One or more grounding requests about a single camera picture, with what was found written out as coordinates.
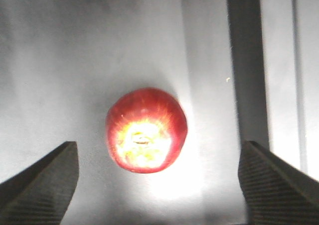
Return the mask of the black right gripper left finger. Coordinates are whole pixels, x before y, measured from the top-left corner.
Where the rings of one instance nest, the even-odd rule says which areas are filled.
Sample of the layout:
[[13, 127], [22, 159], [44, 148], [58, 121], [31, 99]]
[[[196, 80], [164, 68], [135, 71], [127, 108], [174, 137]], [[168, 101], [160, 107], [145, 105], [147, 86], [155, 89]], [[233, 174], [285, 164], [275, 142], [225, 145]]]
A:
[[67, 141], [0, 185], [2, 225], [59, 225], [79, 178], [77, 143]]

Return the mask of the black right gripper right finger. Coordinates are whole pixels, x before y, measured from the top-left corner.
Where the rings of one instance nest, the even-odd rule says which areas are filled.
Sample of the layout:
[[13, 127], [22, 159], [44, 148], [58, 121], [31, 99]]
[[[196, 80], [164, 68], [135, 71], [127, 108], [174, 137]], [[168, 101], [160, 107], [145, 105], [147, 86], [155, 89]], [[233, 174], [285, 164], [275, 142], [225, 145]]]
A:
[[238, 177], [253, 225], [317, 225], [319, 183], [254, 141], [241, 149]]

